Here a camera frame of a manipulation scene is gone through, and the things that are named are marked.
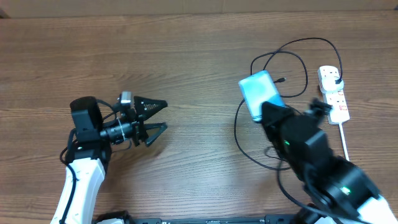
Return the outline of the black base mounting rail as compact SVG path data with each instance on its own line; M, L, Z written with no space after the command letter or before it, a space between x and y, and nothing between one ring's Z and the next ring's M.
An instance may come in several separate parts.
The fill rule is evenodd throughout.
M161 218L134 218L126 210L110 212L100 215L91 221L99 223L126 223L126 224L273 224L291 223L294 215L266 215L264 217L238 217L238 218L186 218L186 219L161 219Z

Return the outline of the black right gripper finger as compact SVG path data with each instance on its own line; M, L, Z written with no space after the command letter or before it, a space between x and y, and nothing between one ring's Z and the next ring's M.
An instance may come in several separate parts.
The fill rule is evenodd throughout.
M322 117L322 116L327 116L330 114L330 111L332 110L332 105L329 105L328 103L324 103L320 101L318 98L314 98L312 102L310 103L309 107L309 113L312 114L315 117Z
M270 102L264 102L261 109L261 124L265 131L278 129L287 118L295 115L295 110L291 107L277 106Z

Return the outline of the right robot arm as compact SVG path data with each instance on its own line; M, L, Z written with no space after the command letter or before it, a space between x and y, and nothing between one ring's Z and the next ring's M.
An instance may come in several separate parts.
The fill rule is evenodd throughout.
M397 223L376 184L329 147L319 125L331 109L318 99L303 114L268 101L261 105L261 124L268 140L312 200L304 204L288 195L301 208L289 217L289 223Z

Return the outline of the white charger plug adapter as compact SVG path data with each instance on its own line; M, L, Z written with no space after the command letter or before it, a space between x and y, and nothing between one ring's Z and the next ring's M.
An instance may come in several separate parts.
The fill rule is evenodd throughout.
M333 93L336 91L340 91L344 88L344 81L339 78L331 77L323 77L320 80L320 91L324 94Z

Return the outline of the blue Samsung Galaxy smartphone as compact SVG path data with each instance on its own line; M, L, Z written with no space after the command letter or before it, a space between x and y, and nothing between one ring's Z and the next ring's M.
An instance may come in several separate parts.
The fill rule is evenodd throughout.
M263 70L238 82L251 118L259 123L262 119L262 104L270 102L277 106L285 106L269 72Z

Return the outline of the white power extension strip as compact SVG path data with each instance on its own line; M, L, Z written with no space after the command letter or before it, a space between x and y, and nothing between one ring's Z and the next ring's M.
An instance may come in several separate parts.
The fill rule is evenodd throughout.
M340 74L336 67L324 65L318 69L319 86L320 80L323 77L335 77L336 79L340 79ZM330 114L328 115L328 122L330 124L342 124L350 119L348 106L343 90L327 94L322 93L322 95L323 101L325 103L328 103L329 105L332 105L333 107L330 111Z

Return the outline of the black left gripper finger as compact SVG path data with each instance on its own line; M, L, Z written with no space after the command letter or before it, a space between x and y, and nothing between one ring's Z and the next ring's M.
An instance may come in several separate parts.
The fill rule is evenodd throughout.
M167 129L167 123L151 123L145 124L145 145L149 147L154 141Z
M168 107L168 103L165 100L153 100L141 96L134 97L136 115L144 121L166 107Z

